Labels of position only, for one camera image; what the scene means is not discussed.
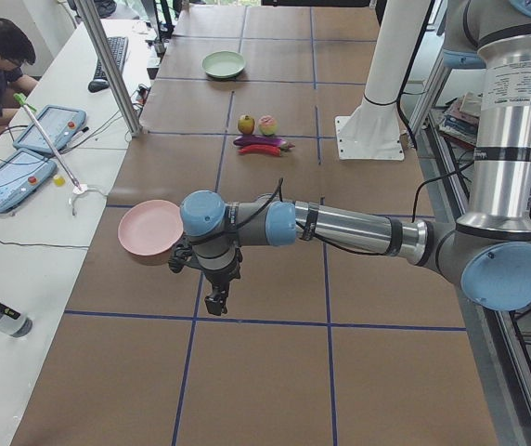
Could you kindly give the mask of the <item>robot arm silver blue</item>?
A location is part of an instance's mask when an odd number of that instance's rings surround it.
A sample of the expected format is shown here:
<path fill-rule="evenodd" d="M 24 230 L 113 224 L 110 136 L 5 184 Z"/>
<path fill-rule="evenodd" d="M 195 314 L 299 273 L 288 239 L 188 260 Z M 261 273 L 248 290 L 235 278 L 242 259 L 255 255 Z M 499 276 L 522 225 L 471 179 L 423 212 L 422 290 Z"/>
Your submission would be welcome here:
<path fill-rule="evenodd" d="M 226 203 L 215 192 L 191 193 L 180 215 L 189 259 L 213 290 L 208 311 L 226 312 L 244 245 L 319 239 L 370 256 L 401 256 L 433 270 L 474 303 L 497 311 L 531 304 L 531 1 L 452 1 L 443 54 L 485 68 L 473 185 L 454 224 L 284 201 Z"/>

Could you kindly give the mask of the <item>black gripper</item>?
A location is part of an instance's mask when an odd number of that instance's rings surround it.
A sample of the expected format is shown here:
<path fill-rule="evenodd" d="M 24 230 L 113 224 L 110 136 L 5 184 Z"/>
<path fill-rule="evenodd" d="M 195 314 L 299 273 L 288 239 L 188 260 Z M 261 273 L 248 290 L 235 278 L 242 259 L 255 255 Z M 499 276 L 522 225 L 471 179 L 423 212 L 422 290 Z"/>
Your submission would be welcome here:
<path fill-rule="evenodd" d="M 218 256 L 208 256 L 195 246 L 194 254 L 203 274 L 213 285 L 211 293 L 204 297 L 207 312 L 214 316 L 226 315 L 228 285 L 240 278 L 241 250 L 232 246 Z"/>

